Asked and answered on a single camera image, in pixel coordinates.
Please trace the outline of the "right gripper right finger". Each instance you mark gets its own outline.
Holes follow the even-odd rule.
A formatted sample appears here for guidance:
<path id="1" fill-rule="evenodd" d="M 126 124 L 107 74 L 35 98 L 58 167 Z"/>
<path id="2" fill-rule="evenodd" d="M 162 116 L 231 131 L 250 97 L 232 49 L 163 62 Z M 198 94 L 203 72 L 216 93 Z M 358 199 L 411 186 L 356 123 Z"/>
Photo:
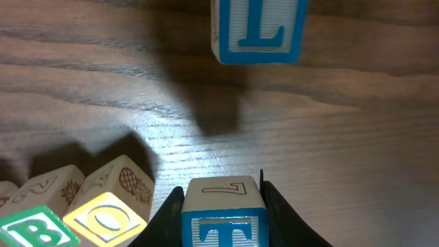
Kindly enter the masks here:
<path id="1" fill-rule="evenodd" d="M 332 247 L 299 216 L 270 181 L 264 180 L 262 169 L 259 179 L 260 194 L 268 212 L 270 247 Z"/>

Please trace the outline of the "yellow O block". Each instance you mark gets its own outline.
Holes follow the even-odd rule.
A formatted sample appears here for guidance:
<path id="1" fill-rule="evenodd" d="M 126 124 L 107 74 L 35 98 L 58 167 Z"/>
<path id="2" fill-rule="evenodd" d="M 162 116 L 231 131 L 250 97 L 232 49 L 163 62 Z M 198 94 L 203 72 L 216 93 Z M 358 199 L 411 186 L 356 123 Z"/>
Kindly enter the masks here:
<path id="1" fill-rule="evenodd" d="M 86 177 L 62 221 L 97 246 L 116 246 L 147 226 L 154 188 L 154 181 L 121 155 Z"/>
<path id="2" fill-rule="evenodd" d="M 2 207 L 17 191 L 19 187 L 11 181 L 0 182 L 0 207 Z"/>

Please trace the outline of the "blue T block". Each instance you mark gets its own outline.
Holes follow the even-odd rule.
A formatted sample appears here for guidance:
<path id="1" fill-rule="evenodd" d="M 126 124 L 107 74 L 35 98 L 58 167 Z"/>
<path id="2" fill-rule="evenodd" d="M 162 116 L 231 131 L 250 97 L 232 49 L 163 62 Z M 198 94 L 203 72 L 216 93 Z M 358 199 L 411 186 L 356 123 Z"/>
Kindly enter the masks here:
<path id="1" fill-rule="evenodd" d="M 181 223 L 183 246 L 269 246 L 268 211 L 251 176 L 191 179 Z"/>

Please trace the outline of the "green B block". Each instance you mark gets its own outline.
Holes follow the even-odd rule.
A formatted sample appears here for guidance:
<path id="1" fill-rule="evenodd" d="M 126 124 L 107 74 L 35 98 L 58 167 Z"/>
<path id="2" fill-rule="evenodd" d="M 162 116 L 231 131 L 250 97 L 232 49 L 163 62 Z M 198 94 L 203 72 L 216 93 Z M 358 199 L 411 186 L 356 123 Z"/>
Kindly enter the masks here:
<path id="1" fill-rule="evenodd" d="M 28 180 L 1 208 L 2 246 L 78 246 L 80 238 L 62 221 L 85 180 L 67 165 Z"/>

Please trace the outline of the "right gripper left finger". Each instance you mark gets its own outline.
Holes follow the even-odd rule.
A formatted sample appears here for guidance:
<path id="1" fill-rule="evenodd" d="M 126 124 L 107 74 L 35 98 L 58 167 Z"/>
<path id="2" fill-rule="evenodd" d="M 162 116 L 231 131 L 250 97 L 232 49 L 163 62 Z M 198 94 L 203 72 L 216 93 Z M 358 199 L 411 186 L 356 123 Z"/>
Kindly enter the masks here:
<path id="1" fill-rule="evenodd" d="M 146 228 L 128 247 L 181 247 L 182 187 L 175 187 Z"/>

